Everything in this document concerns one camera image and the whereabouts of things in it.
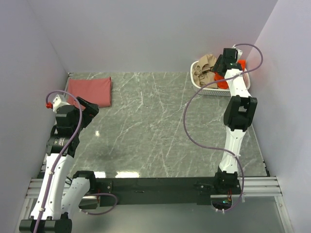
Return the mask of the beige crumpled t-shirt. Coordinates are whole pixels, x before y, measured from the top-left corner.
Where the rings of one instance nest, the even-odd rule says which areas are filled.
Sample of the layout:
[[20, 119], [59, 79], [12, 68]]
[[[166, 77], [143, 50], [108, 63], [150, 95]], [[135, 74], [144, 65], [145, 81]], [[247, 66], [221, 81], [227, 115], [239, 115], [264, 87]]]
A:
[[213, 54], [206, 54], [194, 64], [192, 77], [197, 86], [202, 87], [210, 82], [224, 79], [223, 76], [212, 71], [216, 61], [217, 58]]

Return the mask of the folded pink t-shirt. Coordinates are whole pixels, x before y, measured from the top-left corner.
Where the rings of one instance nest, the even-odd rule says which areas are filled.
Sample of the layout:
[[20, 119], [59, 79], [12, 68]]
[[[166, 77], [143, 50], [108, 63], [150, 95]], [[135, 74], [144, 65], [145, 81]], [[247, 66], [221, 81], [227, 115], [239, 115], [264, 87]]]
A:
[[97, 104], [99, 108], [109, 107], [112, 104], [112, 80], [110, 77], [91, 80], [70, 79], [67, 92], [76, 98]]

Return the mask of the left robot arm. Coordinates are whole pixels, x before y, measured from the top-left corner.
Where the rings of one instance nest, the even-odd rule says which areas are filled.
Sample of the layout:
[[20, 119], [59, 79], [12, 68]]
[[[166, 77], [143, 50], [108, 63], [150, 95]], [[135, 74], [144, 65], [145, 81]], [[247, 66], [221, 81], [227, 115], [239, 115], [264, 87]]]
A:
[[79, 145], [79, 134], [98, 114], [99, 107], [81, 97], [77, 105], [70, 104], [62, 95], [56, 95], [46, 107], [56, 116], [46, 149], [46, 170], [40, 192], [28, 219], [19, 225], [21, 233], [70, 233], [72, 217], [79, 209], [85, 194], [96, 188], [92, 171], [78, 171], [65, 191], [68, 172]]

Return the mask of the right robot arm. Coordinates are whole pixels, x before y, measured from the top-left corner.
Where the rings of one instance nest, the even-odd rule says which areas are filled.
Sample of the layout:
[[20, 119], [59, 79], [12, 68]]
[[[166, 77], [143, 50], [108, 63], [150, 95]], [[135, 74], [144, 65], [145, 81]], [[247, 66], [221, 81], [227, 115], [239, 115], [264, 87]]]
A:
[[242, 51], [235, 47], [225, 48], [213, 68], [213, 71], [224, 77], [231, 96], [224, 113], [225, 150], [214, 181], [214, 188], [220, 194], [227, 194], [240, 188], [238, 156], [258, 103], [245, 85], [243, 68], [238, 63], [241, 55]]

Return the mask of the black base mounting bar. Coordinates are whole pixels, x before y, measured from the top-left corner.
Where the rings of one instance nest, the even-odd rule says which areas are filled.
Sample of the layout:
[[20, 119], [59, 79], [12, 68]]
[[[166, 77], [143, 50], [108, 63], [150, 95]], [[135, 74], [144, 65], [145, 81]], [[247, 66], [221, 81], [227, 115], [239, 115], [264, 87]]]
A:
[[217, 186], [213, 177], [97, 179], [97, 191], [115, 195], [119, 205], [211, 205], [211, 196], [238, 195], [241, 187], [237, 182], [231, 188]]

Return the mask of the white plastic laundry basket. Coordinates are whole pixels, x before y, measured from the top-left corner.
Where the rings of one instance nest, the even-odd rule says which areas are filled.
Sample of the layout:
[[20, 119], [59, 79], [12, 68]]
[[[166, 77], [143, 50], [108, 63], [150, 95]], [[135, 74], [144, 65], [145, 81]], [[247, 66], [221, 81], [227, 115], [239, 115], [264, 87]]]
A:
[[[197, 92], [200, 89], [200, 87], [194, 82], [193, 75], [192, 75], [192, 70], [197, 63], [198, 63], [198, 61], [195, 61], [190, 66], [190, 80], [192, 83], [193, 90], [195, 92]], [[250, 77], [249, 77], [248, 73], [243, 74], [243, 80], [244, 80], [245, 86], [248, 90], [251, 86]], [[207, 96], [230, 97], [230, 91], [228, 89], [204, 88], [198, 94], [199, 95], [207, 95]]]

